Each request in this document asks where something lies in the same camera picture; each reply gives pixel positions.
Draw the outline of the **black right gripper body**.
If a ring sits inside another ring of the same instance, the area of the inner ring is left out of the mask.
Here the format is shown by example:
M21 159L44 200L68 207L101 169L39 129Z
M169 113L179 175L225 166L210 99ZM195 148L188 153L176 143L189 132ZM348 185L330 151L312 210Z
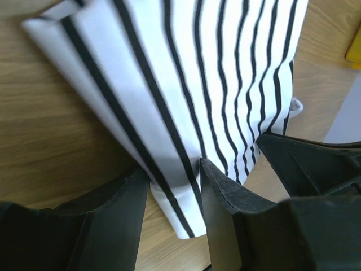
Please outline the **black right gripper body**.
M257 145L291 197L360 195L360 142L263 133Z

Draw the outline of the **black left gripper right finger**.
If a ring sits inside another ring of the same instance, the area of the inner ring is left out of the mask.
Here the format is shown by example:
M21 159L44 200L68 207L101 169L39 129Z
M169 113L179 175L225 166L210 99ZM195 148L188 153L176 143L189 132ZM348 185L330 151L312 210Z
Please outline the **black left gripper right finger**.
M213 270L359 270L360 197L267 200L200 160Z

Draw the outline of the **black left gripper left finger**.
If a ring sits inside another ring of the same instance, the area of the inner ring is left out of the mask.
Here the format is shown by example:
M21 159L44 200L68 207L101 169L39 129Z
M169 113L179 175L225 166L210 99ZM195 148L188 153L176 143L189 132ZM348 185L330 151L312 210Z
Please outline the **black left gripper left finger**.
M149 179L140 168L51 209L1 203L2 270L134 270Z

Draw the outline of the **black white striped tank top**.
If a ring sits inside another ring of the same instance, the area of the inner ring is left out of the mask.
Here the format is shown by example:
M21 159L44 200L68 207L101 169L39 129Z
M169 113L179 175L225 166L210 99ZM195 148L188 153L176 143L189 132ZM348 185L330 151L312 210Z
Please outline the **black white striped tank top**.
M307 1L61 1L24 30L150 177L180 239L206 233L199 161L244 183L303 110Z

